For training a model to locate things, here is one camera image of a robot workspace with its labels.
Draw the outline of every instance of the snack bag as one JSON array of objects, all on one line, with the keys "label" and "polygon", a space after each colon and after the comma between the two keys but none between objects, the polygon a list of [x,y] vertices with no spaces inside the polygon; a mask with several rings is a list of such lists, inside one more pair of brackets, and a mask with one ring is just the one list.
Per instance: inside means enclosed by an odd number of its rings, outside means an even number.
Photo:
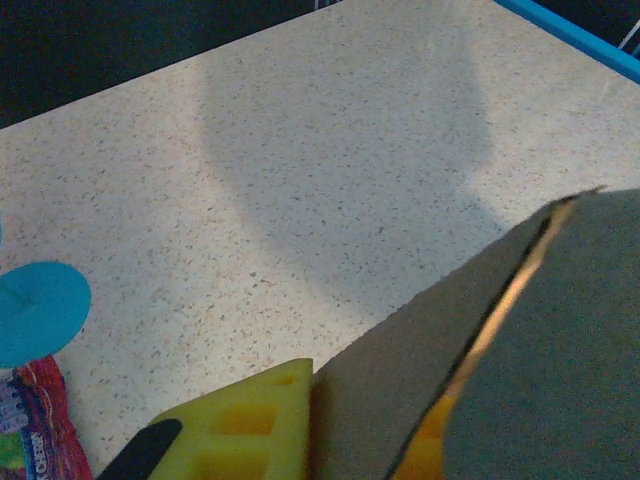
[{"label": "snack bag", "polygon": [[0,378],[0,480],[91,480],[52,356]]}]

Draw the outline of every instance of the yellow object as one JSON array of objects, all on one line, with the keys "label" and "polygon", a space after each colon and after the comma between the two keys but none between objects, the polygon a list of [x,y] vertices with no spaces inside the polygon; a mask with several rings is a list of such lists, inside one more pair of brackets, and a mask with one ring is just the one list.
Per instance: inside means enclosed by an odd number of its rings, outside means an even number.
[{"label": "yellow object", "polygon": [[306,479],[312,377],[292,360],[156,417],[182,431],[149,480]]},{"label": "yellow object", "polygon": [[443,480],[442,435],[455,399],[443,395],[414,435],[393,480]]}]

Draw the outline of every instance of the speckled countertop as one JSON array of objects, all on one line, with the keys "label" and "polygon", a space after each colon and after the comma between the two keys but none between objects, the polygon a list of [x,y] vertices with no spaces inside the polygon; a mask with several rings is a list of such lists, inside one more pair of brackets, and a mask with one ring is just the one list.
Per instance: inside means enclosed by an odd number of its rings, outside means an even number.
[{"label": "speckled countertop", "polygon": [[346,0],[0,131],[2,271],[93,306],[57,355],[99,472],[154,415],[316,367],[575,190],[640,184],[640,87],[489,0]]}]

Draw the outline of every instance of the blue frame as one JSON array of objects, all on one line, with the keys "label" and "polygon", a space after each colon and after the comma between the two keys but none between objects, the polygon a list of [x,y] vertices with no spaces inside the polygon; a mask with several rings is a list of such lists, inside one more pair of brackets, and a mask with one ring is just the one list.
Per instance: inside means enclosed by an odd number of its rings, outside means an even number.
[{"label": "blue frame", "polygon": [[640,84],[640,59],[623,52],[533,0],[495,0],[495,2]]}]

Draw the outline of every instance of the blue plastic disc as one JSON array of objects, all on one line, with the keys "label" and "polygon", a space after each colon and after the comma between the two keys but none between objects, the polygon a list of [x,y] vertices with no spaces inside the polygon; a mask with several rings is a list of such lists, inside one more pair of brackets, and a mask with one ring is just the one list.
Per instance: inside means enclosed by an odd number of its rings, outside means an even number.
[{"label": "blue plastic disc", "polygon": [[73,267],[39,262],[0,276],[0,368],[56,353],[78,333],[91,291]]}]

